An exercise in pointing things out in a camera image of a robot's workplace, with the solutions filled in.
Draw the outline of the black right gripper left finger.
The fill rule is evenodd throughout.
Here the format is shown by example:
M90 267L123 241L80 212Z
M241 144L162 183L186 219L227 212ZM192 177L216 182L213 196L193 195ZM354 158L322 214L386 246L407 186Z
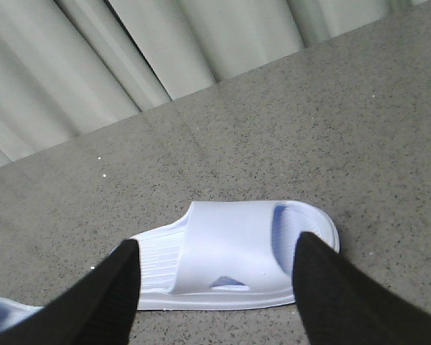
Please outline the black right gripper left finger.
M140 282L139 244L125 240L69 290L0 331L0 344L128 344Z

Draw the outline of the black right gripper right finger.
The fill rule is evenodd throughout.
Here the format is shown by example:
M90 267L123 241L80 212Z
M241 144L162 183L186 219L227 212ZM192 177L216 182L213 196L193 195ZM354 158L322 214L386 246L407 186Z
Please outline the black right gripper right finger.
M310 232L292 286L311 344L431 344L431 315L389 292Z

